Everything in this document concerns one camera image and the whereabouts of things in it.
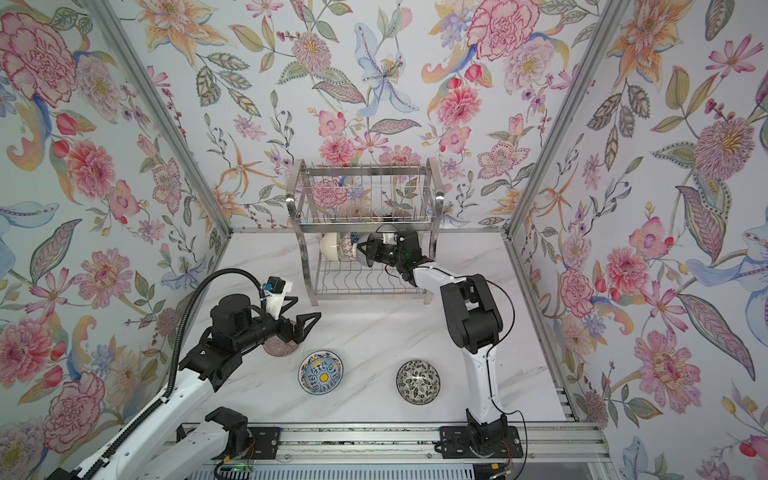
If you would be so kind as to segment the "stainless steel dish rack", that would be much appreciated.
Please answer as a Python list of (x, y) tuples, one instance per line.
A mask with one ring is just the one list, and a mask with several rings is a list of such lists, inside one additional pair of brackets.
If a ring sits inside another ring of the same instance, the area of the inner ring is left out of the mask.
[(419, 165), (314, 166), (291, 169), (286, 205), (299, 244), (302, 278), (313, 305), (322, 300), (402, 296), (432, 300), (393, 267), (367, 268), (356, 261), (330, 262), (320, 252), (327, 233), (354, 232), (359, 241), (378, 231), (416, 231), (422, 251), (435, 257), (446, 189), (438, 163)]

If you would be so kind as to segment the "blue geometric red bowl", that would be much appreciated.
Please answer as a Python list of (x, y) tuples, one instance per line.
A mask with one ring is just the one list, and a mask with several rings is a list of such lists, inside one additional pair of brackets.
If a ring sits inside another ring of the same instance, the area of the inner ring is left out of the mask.
[(339, 235), (340, 239), (340, 258), (343, 261), (356, 261), (359, 236), (354, 232), (344, 232)]

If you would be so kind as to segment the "cream white bowl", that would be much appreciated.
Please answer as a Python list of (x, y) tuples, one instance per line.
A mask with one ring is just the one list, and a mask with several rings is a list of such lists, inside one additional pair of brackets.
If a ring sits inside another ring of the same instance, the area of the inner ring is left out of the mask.
[(320, 240), (320, 252), (330, 262), (340, 262), (343, 257), (339, 233), (324, 234)]

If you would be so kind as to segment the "blue yellow patterned bowl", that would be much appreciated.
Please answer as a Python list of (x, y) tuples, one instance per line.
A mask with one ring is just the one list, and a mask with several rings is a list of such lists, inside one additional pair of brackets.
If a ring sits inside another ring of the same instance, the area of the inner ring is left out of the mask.
[(308, 355), (298, 369), (300, 387), (310, 395), (325, 395), (342, 382), (344, 365), (334, 352), (320, 350)]

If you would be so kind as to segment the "dark petal pattern bowl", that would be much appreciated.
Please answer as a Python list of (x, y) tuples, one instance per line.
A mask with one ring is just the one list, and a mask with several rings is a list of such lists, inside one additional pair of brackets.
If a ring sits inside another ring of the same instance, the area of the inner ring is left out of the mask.
[(356, 248), (355, 253), (356, 253), (356, 259), (361, 265), (367, 268), (372, 268), (374, 261), (369, 258), (369, 255), (368, 255), (369, 246), (370, 244), (368, 241), (359, 242), (355, 246)]

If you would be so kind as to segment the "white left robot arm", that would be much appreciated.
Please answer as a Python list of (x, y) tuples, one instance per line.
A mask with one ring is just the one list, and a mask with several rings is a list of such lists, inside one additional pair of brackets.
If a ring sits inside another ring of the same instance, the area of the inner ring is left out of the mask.
[(246, 415), (218, 407), (171, 448), (163, 447), (206, 400), (217, 393), (249, 352), (278, 337), (302, 343), (319, 312), (286, 312), (295, 296), (270, 295), (258, 306), (244, 294), (223, 297), (210, 311), (212, 324), (172, 371), (166, 389), (95, 454), (53, 479), (184, 479), (212, 459), (235, 459), (256, 450), (259, 439)]

